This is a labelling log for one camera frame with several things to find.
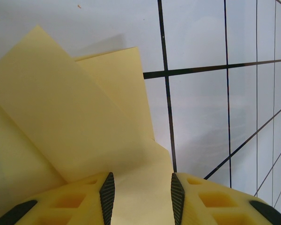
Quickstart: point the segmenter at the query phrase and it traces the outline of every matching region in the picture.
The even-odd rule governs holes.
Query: black rubber pad
[[[273,225],[281,225],[281,213],[275,210],[272,206],[258,201],[250,201],[250,204],[270,223]]]
[[[30,200],[16,205],[10,211],[0,217],[0,225],[14,225],[37,204],[37,200]]]
[[[111,216],[115,195],[113,173],[109,173],[104,184],[100,189],[100,200],[102,207],[103,220],[105,225],[111,224]]]
[[[185,192],[175,173],[172,174],[170,186],[175,225],[181,225]]]

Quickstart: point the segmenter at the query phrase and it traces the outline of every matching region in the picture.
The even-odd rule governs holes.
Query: paper sheet
[[[76,60],[107,96],[154,140],[154,132],[138,49],[97,54]]]
[[[67,181],[114,172],[113,225],[174,224],[168,151],[40,27],[0,60],[0,106]]]
[[[65,184],[0,108],[0,215],[23,199]]]

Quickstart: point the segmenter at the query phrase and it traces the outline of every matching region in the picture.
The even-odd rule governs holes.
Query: yellow foam
[[[99,191],[108,173],[100,173],[31,196],[38,203],[17,225],[104,225]]]
[[[181,225],[270,225],[250,200],[261,199],[186,173],[176,173],[185,191]]]
[[[0,106],[65,180],[114,173],[113,225],[174,223],[168,151],[40,27],[0,60]]]

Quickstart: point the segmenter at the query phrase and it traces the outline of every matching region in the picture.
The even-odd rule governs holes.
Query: square cutout
[[[213,217],[218,225],[256,225],[252,218],[243,213],[214,213]]]
[[[188,178],[188,179],[187,179],[187,182],[188,182],[189,184],[192,184],[192,185],[202,184],[201,181],[196,180],[196,179],[193,179],[193,178]]]
[[[59,197],[53,204],[53,208],[78,208],[81,202],[86,197],[86,194],[68,194]]]
[[[199,197],[206,207],[235,207],[237,204],[226,193],[215,191],[199,193]]]

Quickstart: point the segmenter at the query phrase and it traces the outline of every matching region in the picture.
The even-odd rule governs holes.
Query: white surface
[[[163,0],[169,69],[226,64],[223,0]]]
[[[231,152],[256,132],[256,66],[229,69]]]
[[[275,59],[281,60],[281,4],[276,5]]]
[[[226,70],[170,77],[177,171],[205,177],[228,155]]]
[[[273,121],[258,132],[257,185],[261,185],[273,166]]]
[[[257,138],[253,137],[231,158],[232,188],[254,195],[257,191]]]
[[[227,0],[229,64],[256,61],[256,0]]]
[[[230,168],[229,160],[221,166],[208,180],[226,187],[230,187]]]
[[[258,61],[274,60],[275,2],[262,0],[257,4]]]
[[[144,72],[163,70],[155,0],[0,0],[0,58],[36,24],[71,56],[138,46]]]
[[[155,141],[166,148],[172,157],[170,126],[165,80],[163,77],[145,80]]]
[[[258,128],[274,115],[274,64],[258,65]]]
[[[269,204],[270,206],[272,206],[272,173],[273,171],[271,171],[268,175],[268,177],[266,178],[266,180],[264,181],[264,183],[262,184],[261,188],[259,189],[257,196],[258,198],[261,198],[263,201],[265,201],[267,204]]]
[[[278,212],[281,213],[281,195],[280,195],[279,198],[278,198],[278,201],[277,201],[277,203],[276,203],[276,205],[275,205],[275,209],[276,209]]]
[[[274,162],[281,153],[281,112],[274,118]]]
[[[275,108],[274,114],[281,109],[281,62],[275,63]]]
[[[281,155],[273,167],[273,204],[278,200],[281,192]]]

